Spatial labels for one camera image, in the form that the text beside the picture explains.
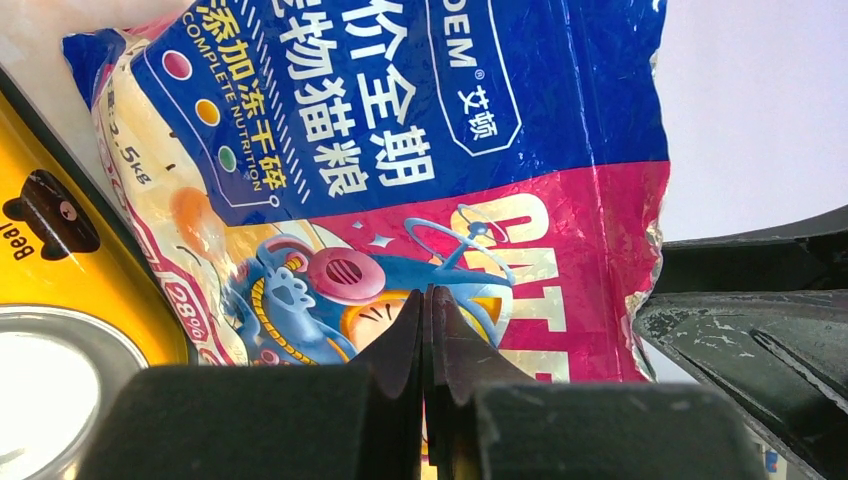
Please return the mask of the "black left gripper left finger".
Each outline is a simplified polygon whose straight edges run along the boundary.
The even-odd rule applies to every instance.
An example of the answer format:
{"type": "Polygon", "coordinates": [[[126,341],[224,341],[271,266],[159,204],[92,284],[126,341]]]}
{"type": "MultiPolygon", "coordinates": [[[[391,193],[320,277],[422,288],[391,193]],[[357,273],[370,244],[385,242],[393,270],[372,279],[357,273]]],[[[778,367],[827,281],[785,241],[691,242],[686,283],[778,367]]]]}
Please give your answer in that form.
{"type": "Polygon", "coordinates": [[[121,390],[82,479],[416,479],[423,294],[346,364],[160,366],[121,390]]]}

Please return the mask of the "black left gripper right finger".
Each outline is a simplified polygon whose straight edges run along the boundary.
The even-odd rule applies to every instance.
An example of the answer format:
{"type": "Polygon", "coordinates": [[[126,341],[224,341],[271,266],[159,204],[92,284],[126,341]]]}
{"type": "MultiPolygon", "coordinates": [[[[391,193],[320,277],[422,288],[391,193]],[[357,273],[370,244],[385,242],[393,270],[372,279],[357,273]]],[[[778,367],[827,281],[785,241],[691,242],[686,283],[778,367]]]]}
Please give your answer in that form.
{"type": "Polygon", "coordinates": [[[693,384],[542,383],[469,326],[451,292],[423,310],[429,461],[442,479],[761,479],[717,392],[693,384]]]}

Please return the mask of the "pink blue pet food bag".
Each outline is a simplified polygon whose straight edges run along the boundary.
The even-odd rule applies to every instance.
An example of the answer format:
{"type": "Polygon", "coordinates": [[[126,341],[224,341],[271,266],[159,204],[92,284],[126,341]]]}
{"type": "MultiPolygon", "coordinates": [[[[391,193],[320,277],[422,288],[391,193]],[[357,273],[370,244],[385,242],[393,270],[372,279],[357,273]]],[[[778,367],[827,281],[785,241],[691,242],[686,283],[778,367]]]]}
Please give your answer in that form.
{"type": "Polygon", "coordinates": [[[542,381],[645,381],[662,1],[197,1],[62,41],[202,362],[352,359],[448,289],[542,381]]]}

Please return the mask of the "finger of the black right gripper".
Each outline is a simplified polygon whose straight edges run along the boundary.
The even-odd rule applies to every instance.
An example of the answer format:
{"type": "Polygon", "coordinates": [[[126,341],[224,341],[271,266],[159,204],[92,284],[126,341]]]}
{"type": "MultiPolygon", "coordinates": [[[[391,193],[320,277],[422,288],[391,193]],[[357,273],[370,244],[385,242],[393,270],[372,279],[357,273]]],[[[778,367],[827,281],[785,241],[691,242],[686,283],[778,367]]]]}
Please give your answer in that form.
{"type": "Polygon", "coordinates": [[[846,292],[664,294],[633,330],[809,478],[846,478],[846,292]]]}
{"type": "Polygon", "coordinates": [[[847,288],[847,207],[740,234],[662,247],[653,292],[787,292],[847,288]]]}

